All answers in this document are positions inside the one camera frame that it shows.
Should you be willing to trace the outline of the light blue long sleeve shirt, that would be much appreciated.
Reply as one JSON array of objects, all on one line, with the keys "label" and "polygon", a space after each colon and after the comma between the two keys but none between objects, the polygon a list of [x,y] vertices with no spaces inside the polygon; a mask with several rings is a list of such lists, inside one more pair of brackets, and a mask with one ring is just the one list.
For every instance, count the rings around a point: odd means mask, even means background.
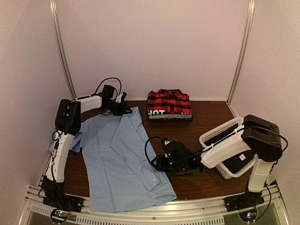
[{"label": "light blue long sleeve shirt", "polygon": [[156,155],[147,140],[138,107],[130,114],[98,115],[82,123],[69,151],[83,155],[92,211],[132,211],[176,199],[167,175],[147,160]]}]

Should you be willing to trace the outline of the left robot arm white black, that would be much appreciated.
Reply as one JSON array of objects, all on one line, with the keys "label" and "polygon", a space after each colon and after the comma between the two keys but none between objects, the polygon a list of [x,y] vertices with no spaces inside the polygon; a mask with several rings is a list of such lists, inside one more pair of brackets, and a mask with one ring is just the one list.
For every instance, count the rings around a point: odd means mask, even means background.
[{"label": "left robot arm white black", "polygon": [[81,129],[81,114],[93,109],[110,111],[115,116],[132,113],[125,102],[127,94],[121,92],[114,97],[115,92],[113,86],[105,85],[101,92],[60,101],[52,134],[51,160],[42,181],[45,198],[57,208],[65,207],[68,202],[63,191],[64,170],[71,143]]}]

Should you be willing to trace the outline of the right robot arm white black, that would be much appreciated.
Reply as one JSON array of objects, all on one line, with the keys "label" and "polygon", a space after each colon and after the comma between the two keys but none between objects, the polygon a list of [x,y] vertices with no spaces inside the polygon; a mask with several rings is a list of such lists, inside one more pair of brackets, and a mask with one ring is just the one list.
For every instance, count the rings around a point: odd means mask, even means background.
[{"label": "right robot arm white black", "polygon": [[202,134],[202,148],[191,152],[182,142],[161,139],[163,155],[148,162],[158,171],[181,172],[211,169],[217,166],[228,171],[227,165],[239,173],[252,169],[245,193],[238,198],[245,207],[258,202],[273,166],[282,157],[285,138],[279,127],[254,115],[236,117]]}]

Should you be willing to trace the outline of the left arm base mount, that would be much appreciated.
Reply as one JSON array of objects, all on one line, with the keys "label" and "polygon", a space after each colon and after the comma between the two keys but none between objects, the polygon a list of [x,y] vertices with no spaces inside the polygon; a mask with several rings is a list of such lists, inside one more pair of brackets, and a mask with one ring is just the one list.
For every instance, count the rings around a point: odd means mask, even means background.
[{"label": "left arm base mount", "polygon": [[83,206],[83,198],[66,195],[66,196],[46,196],[43,204],[58,208],[64,211],[81,212]]}]

